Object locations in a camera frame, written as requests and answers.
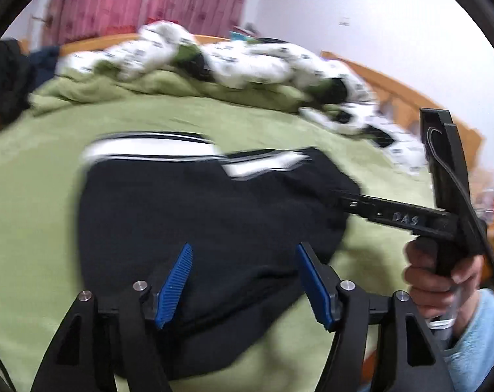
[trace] red curtain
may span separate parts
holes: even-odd
[[[134,32],[142,0],[51,0],[44,45],[101,35]]]
[[[172,20],[193,34],[227,36],[237,26],[243,0],[51,0],[44,45],[134,32],[144,19]]]

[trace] green blanket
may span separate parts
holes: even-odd
[[[26,114],[0,134],[0,356],[20,392],[29,391],[56,328],[81,290],[73,243],[80,153],[99,134],[129,130],[203,133],[226,153],[315,146],[366,194],[432,204],[427,172],[419,178],[395,172],[367,141],[282,112],[207,98],[142,95],[42,117]],[[405,287],[402,248],[409,237],[350,217],[332,264],[341,277],[366,290],[391,294]],[[231,367],[173,382],[173,389],[313,391],[331,342],[332,334],[316,322],[303,297]]]
[[[31,95],[34,116],[75,104],[129,99],[136,94],[166,94],[179,97],[211,97],[229,103],[280,112],[298,113],[309,98],[283,84],[249,84],[237,90],[213,82],[201,82],[169,70],[155,70],[133,82],[115,80],[111,70],[81,74],[67,69],[61,77],[46,82]]]

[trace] fuzzy blue sleeve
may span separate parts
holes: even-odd
[[[494,293],[480,290],[478,307],[456,345],[443,351],[455,392],[474,392],[494,366]],[[360,389],[368,392],[370,385]]]

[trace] blue rubber tip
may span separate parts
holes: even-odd
[[[325,329],[330,330],[334,324],[331,313],[331,297],[303,245],[298,245],[296,248],[296,260],[301,283],[309,298],[314,316],[320,324],[323,324]]]
[[[154,319],[157,328],[162,329],[165,324],[173,319],[174,311],[178,306],[181,292],[185,287],[192,267],[193,249],[187,243],[183,246],[162,290],[157,294],[158,310]]]

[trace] wooden bed frame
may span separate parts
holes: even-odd
[[[103,50],[124,41],[135,40],[136,38],[138,38],[137,34],[122,34],[77,41],[75,43],[63,45],[60,49],[60,54],[65,56],[70,53],[81,51]],[[212,44],[228,40],[207,35],[196,35],[196,39],[201,44]],[[332,52],[321,52],[321,56],[325,59],[342,60],[349,65],[373,87],[378,95],[381,107],[384,110],[392,112],[394,122],[414,133],[418,132],[419,109],[421,107],[441,108],[441,106],[433,100],[381,72],[377,72],[353,61],[343,59]],[[455,117],[454,122],[458,126],[459,135],[463,144],[463,151],[465,152],[465,159],[467,160],[468,171],[471,172],[476,165],[479,149],[484,138],[476,129],[468,127],[465,123]]]

